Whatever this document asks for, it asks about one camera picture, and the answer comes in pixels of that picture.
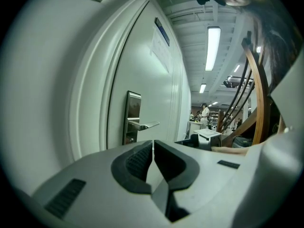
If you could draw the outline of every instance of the paper notice on door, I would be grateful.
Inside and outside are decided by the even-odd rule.
[[[151,52],[153,52],[157,58],[160,60],[162,65],[170,72],[170,60],[171,55],[169,51],[169,46],[166,44],[164,38],[161,37],[157,29],[154,31]]]

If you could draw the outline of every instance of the white door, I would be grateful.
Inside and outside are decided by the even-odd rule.
[[[156,18],[167,33],[170,46],[155,25]],[[141,95],[140,123],[160,123],[138,132],[137,141],[176,139],[180,117],[178,109],[180,110],[181,104],[182,58],[169,26],[166,18],[150,1],[129,34],[112,88],[107,128],[108,149],[123,143],[128,91]],[[160,47],[155,44],[157,40],[160,40]],[[161,48],[161,52],[166,51],[165,55],[160,56],[157,53]]]

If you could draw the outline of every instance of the dark hair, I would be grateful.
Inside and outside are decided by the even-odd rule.
[[[259,25],[265,52],[270,57],[273,90],[295,60],[301,36],[296,35],[296,25],[279,0],[253,2],[239,9],[251,15]]]

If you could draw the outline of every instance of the fluorescent light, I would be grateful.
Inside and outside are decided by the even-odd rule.
[[[220,38],[220,27],[208,28],[208,52],[206,61],[206,71],[212,71],[217,57]]]
[[[204,93],[205,88],[206,88],[206,84],[201,84],[199,92]]]
[[[236,67],[236,69],[234,70],[234,72],[237,72],[238,68],[240,67],[240,64]]]

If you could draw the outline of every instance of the ceiling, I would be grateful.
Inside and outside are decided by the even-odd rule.
[[[229,6],[211,0],[204,6],[196,0],[158,0],[178,38],[191,90],[192,105],[203,102],[230,104],[236,88],[220,88],[228,76],[241,76],[246,56],[241,42],[253,31],[252,20]],[[205,71],[208,26],[219,26],[221,36],[215,65]],[[199,93],[201,84],[207,84]]]

